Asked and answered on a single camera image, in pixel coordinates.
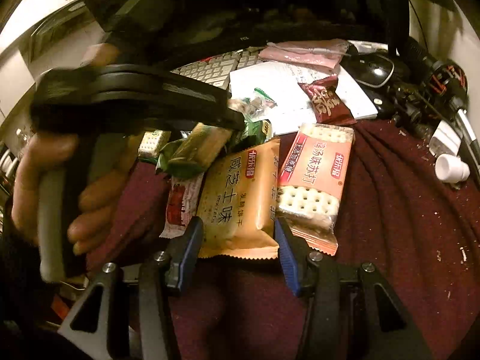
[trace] cord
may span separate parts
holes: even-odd
[[[427,46],[427,38],[425,37],[425,33],[423,32],[423,27],[422,27],[422,22],[420,21],[419,15],[417,14],[417,10],[413,6],[412,0],[409,0],[410,5],[412,6],[413,12],[415,13],[415,16],[417,17],[418,24],[420,26],[421,34],[423,35],[423,42],[425,42],[425,49],[428,52],[428,46]]]

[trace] orange label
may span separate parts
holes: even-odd
[[[278,186],[315,188],[341,199],[351,142],[329,142],[301,132],[290,149]]]

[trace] orange snack package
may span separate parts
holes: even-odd
[[[353,141],[352,128],[304,123],[278,177],[277,215],[286,219],[292,234],[332,256]]]
[[[280,140],[230,154],[207,172],[197,215],[203,220],[198,257],[273,259]]]

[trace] metal bolt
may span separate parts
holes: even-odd
[[[165,261],[167,259],[167,254],[164,251],[159,251],[154,256],[155,261]]]
[[[316,263],[318,261],[322,261],[323,259],[323,254],[321,254],[319,251],[311,251],[310,254],[308,255],[309,259],[311,259],[312,261],[315,261]]]
[[[375,265],[373,265],[371,262],[364,262],[361,267],[365,272],[368,273],[372,273],[375,271]]]
[[[115,269],[117,269],[117,266],[113,262],[108,262],[103,266],[102,271],[104,271],[106,274],[109,274]]]

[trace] red brand logo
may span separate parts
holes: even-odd
[[[333,178],[340,178],[340,175],[342,174],[342,166],[344,159],[345,156],[343,154],[335,153],[335,159],[332,164],[332,171],[330,172]]]
[[[248,179],[252,179],[254,177],[256,161],[257,161],[257,151],[250,150],[248,152],[248,158],[247,158],[247,169],[245,170],[245,176]]]

